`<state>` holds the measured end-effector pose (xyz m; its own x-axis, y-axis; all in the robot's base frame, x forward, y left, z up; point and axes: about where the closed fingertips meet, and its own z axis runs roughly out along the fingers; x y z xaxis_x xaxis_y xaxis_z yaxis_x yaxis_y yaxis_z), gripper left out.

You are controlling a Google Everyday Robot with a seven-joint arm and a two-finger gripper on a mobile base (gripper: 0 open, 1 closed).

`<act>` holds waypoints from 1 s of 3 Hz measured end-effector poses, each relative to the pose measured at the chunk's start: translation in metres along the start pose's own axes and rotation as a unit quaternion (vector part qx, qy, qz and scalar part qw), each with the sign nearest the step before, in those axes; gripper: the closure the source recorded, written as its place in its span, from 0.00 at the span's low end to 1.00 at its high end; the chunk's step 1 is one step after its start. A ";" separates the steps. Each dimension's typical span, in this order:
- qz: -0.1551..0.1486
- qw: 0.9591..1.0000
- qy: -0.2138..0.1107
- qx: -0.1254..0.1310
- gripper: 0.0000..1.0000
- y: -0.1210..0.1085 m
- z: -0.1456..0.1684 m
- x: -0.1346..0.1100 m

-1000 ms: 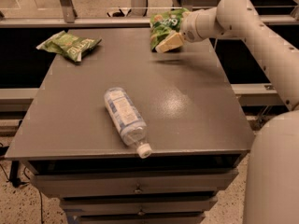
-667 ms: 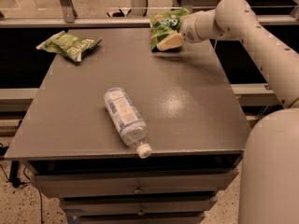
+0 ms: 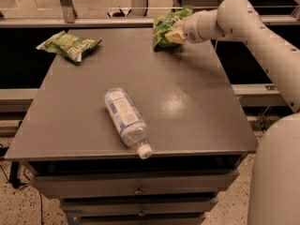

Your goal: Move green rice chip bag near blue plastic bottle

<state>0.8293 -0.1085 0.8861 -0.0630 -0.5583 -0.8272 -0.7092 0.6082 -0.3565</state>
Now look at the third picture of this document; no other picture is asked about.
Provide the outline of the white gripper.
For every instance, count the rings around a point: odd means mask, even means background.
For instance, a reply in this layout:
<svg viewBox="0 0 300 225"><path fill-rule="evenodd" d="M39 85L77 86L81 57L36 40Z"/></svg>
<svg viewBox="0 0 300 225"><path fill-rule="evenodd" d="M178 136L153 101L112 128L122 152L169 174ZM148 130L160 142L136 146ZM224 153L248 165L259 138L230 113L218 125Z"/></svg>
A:
<svg viewBox="0 0 300 225"><path fill-rule="evenodd" d="M165 38L176 44L184 44L186 39L191 43L203 43L206 40L218 39L223 35L223 30L218 25L217 14L216 9L195 12L187 19L177 21L173 25L174 28L183 26L183 31L170 31L165 34Z"/></svg>

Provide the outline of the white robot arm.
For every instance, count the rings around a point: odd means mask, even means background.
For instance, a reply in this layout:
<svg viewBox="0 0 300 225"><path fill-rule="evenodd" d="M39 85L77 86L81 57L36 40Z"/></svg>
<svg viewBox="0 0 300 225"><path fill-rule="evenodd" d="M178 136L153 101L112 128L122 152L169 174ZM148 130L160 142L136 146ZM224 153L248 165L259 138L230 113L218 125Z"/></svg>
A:
<svg viewBox="0 0 300 225"><path fill-rule="evenodd" d="M251 178L247 225L300 225L300 51L266 25L248 0L223 0L177 22L176 44L231 38L246 45L292 109L261 136Z"/></svg>

